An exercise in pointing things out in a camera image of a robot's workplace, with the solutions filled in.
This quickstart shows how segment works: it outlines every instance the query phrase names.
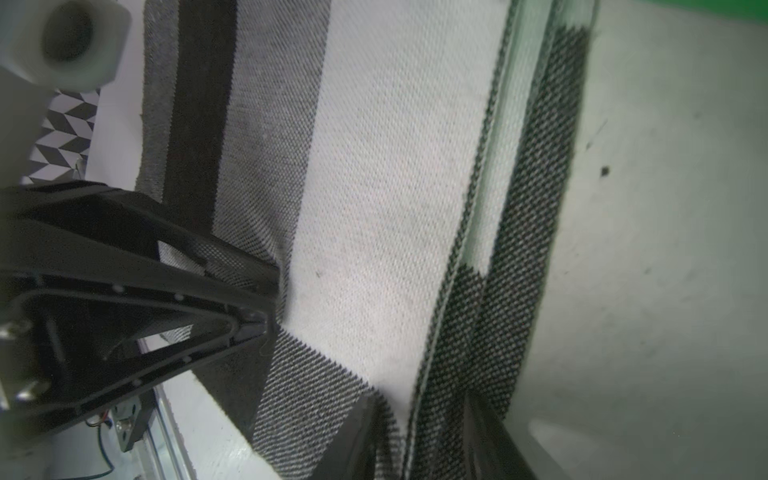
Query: screw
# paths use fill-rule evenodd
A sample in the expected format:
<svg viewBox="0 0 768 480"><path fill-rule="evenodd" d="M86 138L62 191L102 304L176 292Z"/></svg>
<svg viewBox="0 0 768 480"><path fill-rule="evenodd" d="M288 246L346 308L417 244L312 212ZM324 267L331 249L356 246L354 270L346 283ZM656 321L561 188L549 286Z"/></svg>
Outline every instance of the screw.
<svg viewBox="0 0 768 480"><path fill-rule="evenodd" d="M24 317L0 325L0 340L16 340L32 329L32 322Z"/></svg>
<svg viewBox="0 0 768 480"><path fill-rule="evenodd" d="M25 385L16 393L16 399L19 402L34 402L40 395L46 393L51 388L51 382L46 379L34 379Z"/></svg>
<svg viewBox="0 0 768 480"><path fill-rule="evenodd" d="M118 432L122 432L122 431L124 431L124 430L130 430L130 429L132 429L133 427L134 427L134 423L131 421L131 419L122 419L122 420L117 420L117 421L114 423L114 428L115 428L115 429L116 429Z"/></svg>

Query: dark spot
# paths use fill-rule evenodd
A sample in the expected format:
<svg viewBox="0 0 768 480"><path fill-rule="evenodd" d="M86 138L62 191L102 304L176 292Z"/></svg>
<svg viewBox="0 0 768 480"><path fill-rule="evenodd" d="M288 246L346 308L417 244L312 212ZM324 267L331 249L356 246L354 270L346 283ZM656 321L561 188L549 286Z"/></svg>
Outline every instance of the dark spot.
<svg viewBox="0 0 768 480"><path fill-rule="evenodd" d="M91 47L93 37L94 24L88 4L74 0L63 3L45 22L43 58L54 63L77 60Z"/></svg>

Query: bolt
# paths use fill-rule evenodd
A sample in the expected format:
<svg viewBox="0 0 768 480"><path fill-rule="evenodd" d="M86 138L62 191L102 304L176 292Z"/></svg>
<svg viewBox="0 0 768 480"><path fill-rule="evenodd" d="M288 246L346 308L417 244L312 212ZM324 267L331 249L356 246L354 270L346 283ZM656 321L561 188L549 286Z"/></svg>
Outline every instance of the bolt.
<svg viewBox="0 0 768 480"><path fill-rule="evenodd" d="M27 318L18 318L0 325L0 340L16 340L32 329L32 322Z"/></svg>
<svg viewBox="0 0 768 480"><path fill-rule="evenodd" d="M46 393L50 388L51 382L48 380L34 379L16 393L16 399L19 402L34 402L40 398L40 395Z"/></svg>

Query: fabric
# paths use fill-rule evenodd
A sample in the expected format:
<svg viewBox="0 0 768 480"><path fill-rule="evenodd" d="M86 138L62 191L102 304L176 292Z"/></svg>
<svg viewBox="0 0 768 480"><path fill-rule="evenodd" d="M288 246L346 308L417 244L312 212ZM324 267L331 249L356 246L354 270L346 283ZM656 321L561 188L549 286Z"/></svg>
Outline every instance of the fabric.
<svg viewBox="0 0 768 480"><path fill-rule="evenodd" d="M84 177L98 96L98 91L55 92L32 147L22 184Z"/></svg>
<svg viewBox="0 0 768 480"><path fill-rule="evenodd" d="M147 0L137 188L280 268L275 343L195 373L284 478L311 473L362 392L384 418L378 478L463 476L467 388L505 412L592 8Z"/></svg>

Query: white table surface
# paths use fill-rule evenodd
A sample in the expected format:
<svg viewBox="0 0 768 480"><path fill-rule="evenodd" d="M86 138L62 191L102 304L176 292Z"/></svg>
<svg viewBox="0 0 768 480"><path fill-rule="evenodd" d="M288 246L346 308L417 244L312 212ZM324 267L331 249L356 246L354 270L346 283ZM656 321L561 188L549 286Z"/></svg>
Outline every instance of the white table surface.
<svg viewBox="0 0 768 480"><path fill-rule="evenodd" d="M101 91L86 178L131 189L144 2L121 3L134 22L118 78ZM576 480L768 472L765 45L765 25L601 3L545 296L508 416L542 478L561 478L550 456ZM277 478L192 373L164 388L198 480Z"/></svg>

